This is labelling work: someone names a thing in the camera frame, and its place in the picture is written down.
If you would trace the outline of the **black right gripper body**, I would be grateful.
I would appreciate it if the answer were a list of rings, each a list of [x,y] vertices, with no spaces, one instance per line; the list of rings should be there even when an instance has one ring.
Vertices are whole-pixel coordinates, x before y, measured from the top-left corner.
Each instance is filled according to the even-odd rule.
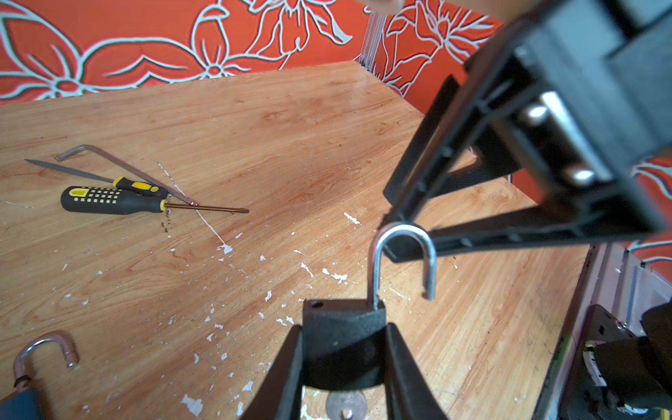
[[[486,127],[544,192],[476,231],[661,231],[629,178],[671,145],[671,4],[537,1],[467,61]]]

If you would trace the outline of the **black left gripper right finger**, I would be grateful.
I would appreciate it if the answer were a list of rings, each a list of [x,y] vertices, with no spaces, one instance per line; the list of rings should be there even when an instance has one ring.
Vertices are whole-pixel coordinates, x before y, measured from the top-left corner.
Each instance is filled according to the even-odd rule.
[[[397,326],[385,330],[385,393],[388,419],[443,419],[447,416],[432,395]]]

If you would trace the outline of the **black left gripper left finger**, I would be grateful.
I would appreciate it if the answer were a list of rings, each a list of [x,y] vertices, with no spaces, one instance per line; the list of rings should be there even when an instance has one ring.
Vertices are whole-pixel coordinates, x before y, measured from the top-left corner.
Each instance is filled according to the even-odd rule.
[[[303,363],[303,331],[294,325],[241,419],[299,419]]]

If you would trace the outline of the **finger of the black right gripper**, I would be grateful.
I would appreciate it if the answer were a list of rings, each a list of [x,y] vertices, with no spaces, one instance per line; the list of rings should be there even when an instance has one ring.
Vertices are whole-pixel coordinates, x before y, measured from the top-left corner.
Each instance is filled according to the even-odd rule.
[[[662,230],[662,217],[651,208],[607,201],[578,210],[550,205],[524,208],[428,233],[437,255],[549,248],[642,239]]]
[[[464,89],[452,76],[439,89],[383,191],[391,205],[385,223],[413,222],[433,198],[520,169],[481,103],[463,100]]]

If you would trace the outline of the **small black padlock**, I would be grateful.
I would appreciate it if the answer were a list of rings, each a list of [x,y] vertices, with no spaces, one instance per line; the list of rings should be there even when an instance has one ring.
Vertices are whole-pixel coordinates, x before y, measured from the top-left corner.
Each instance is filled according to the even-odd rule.
[[[400,222],[380,229],[369,248],[365,299],[314,299],[304,304],[304,384],[320,390],[363,390],[385,385],[386,309],[378,296],[383,251],[391,241],[415,241],[423,261],[423,296],[436,297],[437,252],[420,227]]]

